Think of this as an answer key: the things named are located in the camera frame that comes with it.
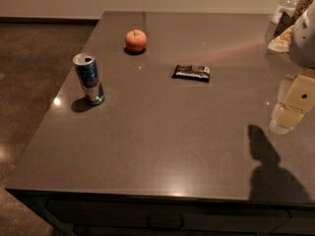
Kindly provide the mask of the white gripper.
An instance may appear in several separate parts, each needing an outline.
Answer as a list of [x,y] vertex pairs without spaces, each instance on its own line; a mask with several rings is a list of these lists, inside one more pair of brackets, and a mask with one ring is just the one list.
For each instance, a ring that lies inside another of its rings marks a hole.
[[[297,19],[291,32],[290,59],[299,66],[315,68],[315,1]],[[315,71],[286,75],[280,85],[269,128],[284,135],[292,131],[315,106]]]

